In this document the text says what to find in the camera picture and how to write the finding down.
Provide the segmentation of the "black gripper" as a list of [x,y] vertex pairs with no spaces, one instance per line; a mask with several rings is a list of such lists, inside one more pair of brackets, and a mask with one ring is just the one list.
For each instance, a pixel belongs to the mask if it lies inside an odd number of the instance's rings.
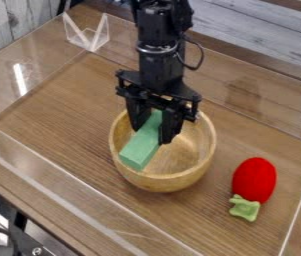
[[169,144],[181,133],[184,121],[196,121],[201,94],[184,82],[185,45],[173,49],[138,48],[140,70],[118,70],[117,95],[126,100],[131,127],[140,130],[152,115],[162,110],[160,143]]

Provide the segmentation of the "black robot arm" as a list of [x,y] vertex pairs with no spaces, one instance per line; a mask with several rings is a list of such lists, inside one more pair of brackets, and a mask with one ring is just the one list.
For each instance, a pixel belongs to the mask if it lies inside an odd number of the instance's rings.
[[131,0],[138,29],[140,69],[117,72],[117,94],[126,99],[131,127],[138,130],[154,109],[162,112],[158,142],[169,144],[185,121],[197,118],[201,94],[184,82],[184,72],[198,67],[185,63],[185,35],[193,27],[189,0]]

